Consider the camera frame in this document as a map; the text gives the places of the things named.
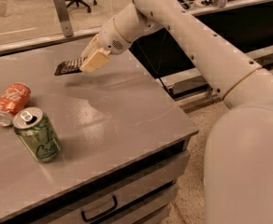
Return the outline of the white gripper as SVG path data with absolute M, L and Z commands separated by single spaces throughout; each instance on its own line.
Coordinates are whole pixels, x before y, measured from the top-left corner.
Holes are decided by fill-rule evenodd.
M 84 73 L 91 73 L 100 68 L 109 61 L 108 55 L 122 54 L 131 47 L 132 43 L 126 41 L 117 31 L 114 19 L 108 20 L 101 28 L 99 34 L 96 34 L 90 43 L 81 53 L 80 57 L 84 59 L 80 70 Z

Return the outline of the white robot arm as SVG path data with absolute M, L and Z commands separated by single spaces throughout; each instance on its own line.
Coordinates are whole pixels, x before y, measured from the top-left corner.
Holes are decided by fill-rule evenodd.
M 177 41 L 228 107 L 204 158 L 206 224 L 273 224 L 273 75 L 177 0 L 133 0 L 82 52 L 84 72 L 160 28 Z

